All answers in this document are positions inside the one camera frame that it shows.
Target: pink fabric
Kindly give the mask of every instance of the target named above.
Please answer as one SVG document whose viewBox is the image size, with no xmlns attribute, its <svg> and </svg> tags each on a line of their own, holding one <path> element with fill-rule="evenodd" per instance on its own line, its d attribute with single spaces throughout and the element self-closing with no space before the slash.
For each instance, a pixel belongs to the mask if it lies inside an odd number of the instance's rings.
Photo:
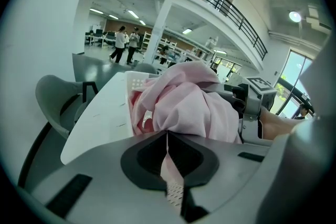
<svg viewBox="0 0 336 224">
<path fill-rule="evenodd" d="M 136 135 L 170 130 L 225 142 L 240 142 L 238 113 L 217 93 L 205 93 L 196 83 L 216 82 L 213 70 L 201 61 L 184 62 L 148 79 L 130 98 L 131 121 Z M 152 111 L 152 121 L 142 122 Z"/>
</svg>

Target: woman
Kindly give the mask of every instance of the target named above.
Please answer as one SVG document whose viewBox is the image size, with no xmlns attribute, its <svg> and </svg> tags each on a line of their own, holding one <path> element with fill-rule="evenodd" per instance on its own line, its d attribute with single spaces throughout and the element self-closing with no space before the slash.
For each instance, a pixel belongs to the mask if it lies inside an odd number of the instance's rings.
<svg viewBox="0 0 336 224">
<path fill-rule="evenodd" d="M 126 47 L 126 44 L 128 44 L 130 42 L 130 38 L 127 35 L 127 31 L 124 32 L 124 35 L 125 35 L 125 47 Z"/>
<path fill-rule="evenodd" d="M 120 58 L 125 48 L 126 39 L 125 39 L 125 34 L 123 33 L 124 30 L 125 30 L 125 27 L 122 26 L 120 27 L 119 31 L 116 33 L 115 35 L 116 50 L 114 51 L 114 53 L 110 54 L 110 60 L 112 60 L 115 56 L 117 56 L 116 61 L 115 61 L 116 63 L 119 63 Z"/>
<path fill-rule="evenodd" d="M 139 29 L 135 28 L 134 32 L 130 35 L 130 46 L 128 48 L 128 57 L 127 64 L 130 65 L 132 63 L 132 57 L 135 52 L 135 49 L 138 46 L 138 42 L 140 40 Z"/>
</svg>

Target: office chair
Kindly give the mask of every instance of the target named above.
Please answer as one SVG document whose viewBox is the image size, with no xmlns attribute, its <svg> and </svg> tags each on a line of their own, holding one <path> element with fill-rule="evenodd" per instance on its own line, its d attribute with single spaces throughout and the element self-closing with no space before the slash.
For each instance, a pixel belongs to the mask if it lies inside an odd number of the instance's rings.
<svg viewBox="0 0 336 224">
<path fill-rule="evenodd" d="M 82 104 L 77 109 L 74 125 L 84 112 L 90 100 L 87 101 L 87 86 L 92 86 L 95 94 L 98 93 L 96 84 L 90 82 L 68 82 L 54 75 L 42 77 L 35 89 L 37 102 L 52 127 L 65 139 L 68 138 L 71 130 L 61 126 L 60 114 L 64 107 L 67 107 L 78 95 L 82 94 Z"/>
</svg>

